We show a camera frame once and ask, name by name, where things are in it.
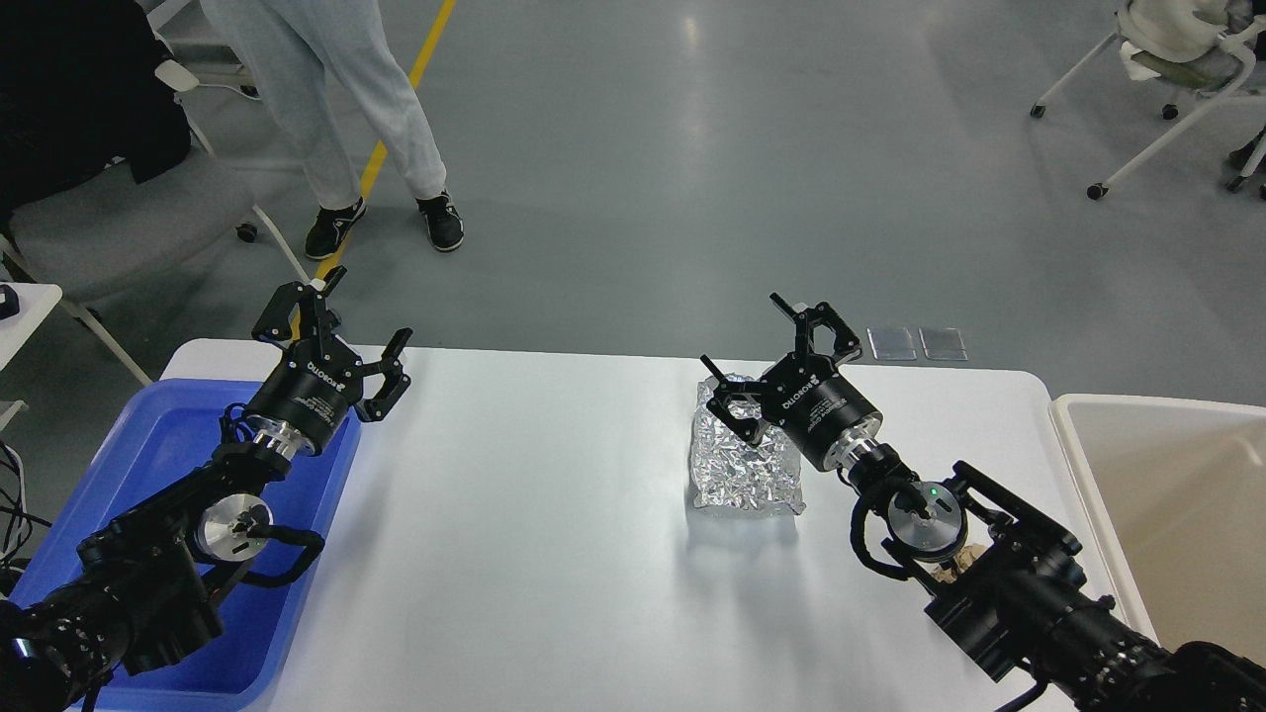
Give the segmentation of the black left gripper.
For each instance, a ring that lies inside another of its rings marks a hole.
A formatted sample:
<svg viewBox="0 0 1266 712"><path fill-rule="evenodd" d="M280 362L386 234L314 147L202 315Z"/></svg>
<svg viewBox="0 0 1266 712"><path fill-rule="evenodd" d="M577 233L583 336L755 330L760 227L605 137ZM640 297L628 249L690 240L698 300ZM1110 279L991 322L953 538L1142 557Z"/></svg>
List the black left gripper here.
<svg viewBox="0 0 1266 712"><path fill-rule="evenodd" d="M314 456L329 445L351 405L361 422L381 422L411 384L400 357L414 329L398 329L384 357L367 364L335 337L339 319L329 310L328 296L343 276L346 267L335 266L325 279L281 285L249 329L253 340L281 348L282 357L246 405L248 427L261 432L289 424L306 441L300 450ZM384 385L373 397L361 398L353 380L377 375L384 375Z"/></svg>

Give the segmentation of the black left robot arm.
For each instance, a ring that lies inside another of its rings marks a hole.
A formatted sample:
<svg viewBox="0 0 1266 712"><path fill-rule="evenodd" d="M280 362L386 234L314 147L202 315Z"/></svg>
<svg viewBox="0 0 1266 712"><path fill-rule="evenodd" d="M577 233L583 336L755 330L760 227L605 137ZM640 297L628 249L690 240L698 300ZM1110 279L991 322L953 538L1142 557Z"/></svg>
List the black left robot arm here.
<svg viewBox="0 0 1266 712"><path fill-rule="evenodd" d="M176 666L216 639L237 585L286 587L316 563L322 535L273 521L265 488L320 455L349 410L380 422L410 384L410 328L372 362L335 336L328 296L344 275L273 293L252 336L282 356L252 400L227 405L208 462L84 538L80 576L33 606L3 603L5 711L90 711L116 666Z"/></svg>

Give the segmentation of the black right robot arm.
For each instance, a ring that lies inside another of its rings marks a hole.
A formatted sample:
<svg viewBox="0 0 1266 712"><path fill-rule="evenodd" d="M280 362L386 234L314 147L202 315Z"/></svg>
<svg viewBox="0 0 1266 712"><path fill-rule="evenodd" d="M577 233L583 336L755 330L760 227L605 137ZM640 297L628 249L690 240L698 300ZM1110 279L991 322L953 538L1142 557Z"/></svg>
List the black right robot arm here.
<svg viewBox="0 0 1266 712"><path fill-rule="evenodd" d="M715 365L708 409L746 445L787 435L819 473L857 495L849 544L863 568L931 595L925 613L990 679L1013 668L1036 684L1006 704L1025 708L1050 685L1080 711L1261 711L1263 668L1217 644L1169 652L1114 616L1112 595L1082 594L1082 546L1062 524L968 465L923 481L879 441L881 414L841 365L860 338L830 304L793 307L795 345L749 383Z"/></svg>

